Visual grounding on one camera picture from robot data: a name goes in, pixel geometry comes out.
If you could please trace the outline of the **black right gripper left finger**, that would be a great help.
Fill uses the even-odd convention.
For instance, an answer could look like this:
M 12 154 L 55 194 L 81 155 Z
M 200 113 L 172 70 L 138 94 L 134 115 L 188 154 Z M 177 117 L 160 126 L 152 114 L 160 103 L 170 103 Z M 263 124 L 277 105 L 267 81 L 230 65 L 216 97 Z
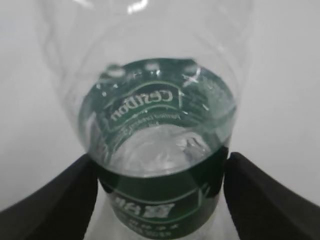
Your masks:
M 84 154 L 49 183 L 0 212 L 2 240 L 83 240 L 98 195 L 93 162 Z

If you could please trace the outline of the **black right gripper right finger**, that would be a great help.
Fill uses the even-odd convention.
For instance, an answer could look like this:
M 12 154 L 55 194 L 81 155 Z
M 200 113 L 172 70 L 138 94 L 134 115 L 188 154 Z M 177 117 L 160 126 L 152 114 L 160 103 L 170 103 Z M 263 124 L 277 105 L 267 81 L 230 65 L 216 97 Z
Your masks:
M 318 240 L 320 207 L 239 152 L 225 164 L 223 191 L 241 240 Z

